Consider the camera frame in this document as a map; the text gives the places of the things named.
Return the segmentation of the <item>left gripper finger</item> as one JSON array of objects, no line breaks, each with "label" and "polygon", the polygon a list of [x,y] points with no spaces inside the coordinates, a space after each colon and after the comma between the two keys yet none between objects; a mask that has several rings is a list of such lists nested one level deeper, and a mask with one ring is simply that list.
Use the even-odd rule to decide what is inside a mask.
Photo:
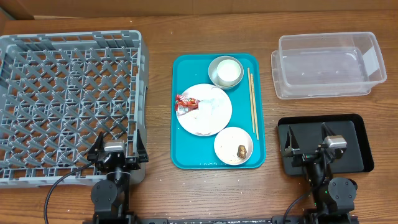
[{"label": "left gripper finger", "polygon": [[96,138],[96,141],[91,147],[91,152],[99,152],[104,150],[104,134],[103,132],[100,132],[98,137]]},{"label": "left gripper finger", "polygon": [[137,153],[145,153],[145,146],[144,143],[142,142],[141,132],[139,129],[137,129],[136,131],[136,137],[137,137],[136,141]]}]

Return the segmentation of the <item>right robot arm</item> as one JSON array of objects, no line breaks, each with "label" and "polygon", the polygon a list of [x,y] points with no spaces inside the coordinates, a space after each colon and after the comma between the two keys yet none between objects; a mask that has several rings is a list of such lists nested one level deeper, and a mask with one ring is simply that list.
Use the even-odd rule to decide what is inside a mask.
[{"label": "right robot arm", "polygon": [[292,128],[287,131],[283,157],[291,157],[292,167],[300,167],[310,185],[310,189],[293,201],[286,209],[282,223],[291,222],[288,217],[291,209],[301,200],[313,196],[315,208],[304,211],[298,223],[357,223],[358,219],[349,213],[354,210],[354,200],[358,189],[352,179],[334,177],[330,164],[343,157],[347,149],[346,139],[336,135],[325,123],[321,125],[323,142],[314,152],[304,153]]}]

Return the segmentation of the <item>grey round bowl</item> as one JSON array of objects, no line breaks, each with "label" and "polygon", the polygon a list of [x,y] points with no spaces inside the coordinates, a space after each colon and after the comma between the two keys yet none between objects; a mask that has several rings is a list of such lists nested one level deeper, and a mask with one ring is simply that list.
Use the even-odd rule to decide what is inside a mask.
[{"label": "grey round bowl", "polygon": [[[235,60],[236,62],[239,63],[240,68],[241,68],[241,73],[240,73],[239,79],[238,79],[238,81],[236,82],[236,84],[233,85],[233,86],[221,86],[221,85],[218,83],[217,66],[218,66],[218,64],[219,64],[222,60],[225,60],[225,59]],[[223,89],[223,90],[229,90],[229,89],[234,88],[234,87],[243,79],[244,71],[243,71],[243,66],[242,66],[242,64],[241,64],[236,58],[231,57],[231,56],[226,56],[226,55],[224,55],[224,56],[220,56],[220,57],[215,58],[215,59],[210,63],[210,65],[209,65],[209,67],[208,67],[208,75],[209,75],[209,78],[210,78],[211,82],[212,82],[214,85],[218,86],[219,88],[221,88],[221,89]]]}]

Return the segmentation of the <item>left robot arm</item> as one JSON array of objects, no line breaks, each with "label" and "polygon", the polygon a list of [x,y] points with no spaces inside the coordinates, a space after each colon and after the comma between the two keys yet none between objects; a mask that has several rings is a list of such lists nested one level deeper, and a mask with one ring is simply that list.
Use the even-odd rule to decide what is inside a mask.
[{"label": "left robot arm", "polygon": [[91,190],[93,223],[139,223],[137,215],[130,211],[130,186],[144,180],[149,156],[139,131],[136,137],[133,156],[126,152],[123,140],[106,142],[102,133],[89,149],[87,159],[106,174]]}]

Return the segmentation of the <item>white napkin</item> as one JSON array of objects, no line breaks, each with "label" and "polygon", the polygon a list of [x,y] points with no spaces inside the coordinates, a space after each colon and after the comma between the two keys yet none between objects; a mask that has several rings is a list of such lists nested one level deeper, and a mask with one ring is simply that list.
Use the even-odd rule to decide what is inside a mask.
[{"label": "white napkin", "polygon": [[198,104],[198,110],[203,117],[221,116],[228,110],[228,104],[219,98],[202,100]]}]

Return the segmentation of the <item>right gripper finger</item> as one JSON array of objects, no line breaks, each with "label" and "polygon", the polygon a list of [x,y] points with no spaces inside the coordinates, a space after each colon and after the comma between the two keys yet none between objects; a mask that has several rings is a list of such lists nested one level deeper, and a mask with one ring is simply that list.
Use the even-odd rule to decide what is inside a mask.
[{"label": "right gripper finger", "polygon": [[299,150],[299,144],[295,138],[294,132],[291,128],[291,126],[289,126],[289,130],[287,132],[287,140],[285,143],[285,150]]},{"label": "right gripper finger", "polygon": [[322,138],[325,139],[328,136],[335,136],[335,133],[326,125],[326,123],[321,124]]}]

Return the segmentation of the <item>red snack wrapper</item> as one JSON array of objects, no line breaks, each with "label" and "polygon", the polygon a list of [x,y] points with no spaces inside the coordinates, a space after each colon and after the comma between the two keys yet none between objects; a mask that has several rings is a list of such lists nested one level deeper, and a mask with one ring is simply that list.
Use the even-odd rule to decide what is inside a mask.
[{"label": "red snack wrapper", "polygon": [[175,97],[175,111],[177,116],[183,115],[193,110],[198,109],[200,100],[190,98],[185,95],[176,95]]}]

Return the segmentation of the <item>white cup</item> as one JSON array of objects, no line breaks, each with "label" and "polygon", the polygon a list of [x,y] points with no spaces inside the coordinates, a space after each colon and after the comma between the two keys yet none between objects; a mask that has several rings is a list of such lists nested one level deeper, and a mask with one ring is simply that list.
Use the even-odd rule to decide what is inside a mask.
[{"label": "white cup", "polygon": [[217,66],[218,83],[221,86],[233,86],[238,81],[240,73],[238,62],[231,59],[222,60]]}]

